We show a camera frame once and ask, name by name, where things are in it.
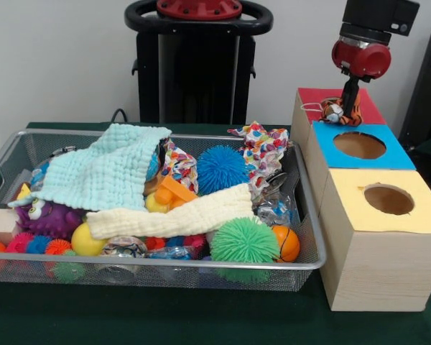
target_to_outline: orange basketball ball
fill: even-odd
[[[300,242],[297,234],[287,226],[275,225],[272,227],[273,232],[278,239],[280,258],[278,262],[294,262],[299,256]]]

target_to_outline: white wall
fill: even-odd
[[[29,121],[108,121],[123,107],[139,119],[135,33],[124,24],[133,0],[0,1],[0,144]],[[257,0],[275,15],[256,38],[257,79],[248,120],[290,124],[297,87],[343,87],[330,59],[346,0]],[[393,37],[389,72],[369,85],[398,131],[431,32],[431,0],[411,36]]]

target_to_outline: wooden box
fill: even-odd
[[[14,210],[0,208],[0,242],[8,245],[21,231],[17,225],[18,215]]]
[[[329,168],[415,170],[391,129],[384,124],[358,127],[313,122],[305,164],[317,210]]]
[[[316,103],[327,98],[337,98],[342,94],[338,88],[299,88],[295,96],[295,107],[292,115],[291,139],[299,144],[302,153],[306,156],[306,144],[310,135],[310,128],[314,121],[318,121],[321,113],[313,111],[318,109]],[[386,124],[383,116],[365,88],[359,91],[361,97],[361,113],[365,124]]]
[[[330,169],[321,275],[334,311],[422,311],[431,293],[431,191],[416,171]]]

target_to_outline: cream towel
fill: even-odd
[[[115,236],[165,237],[205,234],[227,221],[254,217],[247,183],[197,198],[168,213],[149,213],[125,208],[88,213],[94,239]]]

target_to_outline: black cable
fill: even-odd
[[[118,114],[121,114],[123,116],[123,120],[124,122],[129,122],[128,120],[128,116],[126,115],[126,113],[124,112],[124,110],[122,108],[118,108],[117,110],[115,110],[115,112],[113,113],[112,116],[112,120],[110,120],[111,123],[114,123],[116,120],[116,117],[118,116]]]

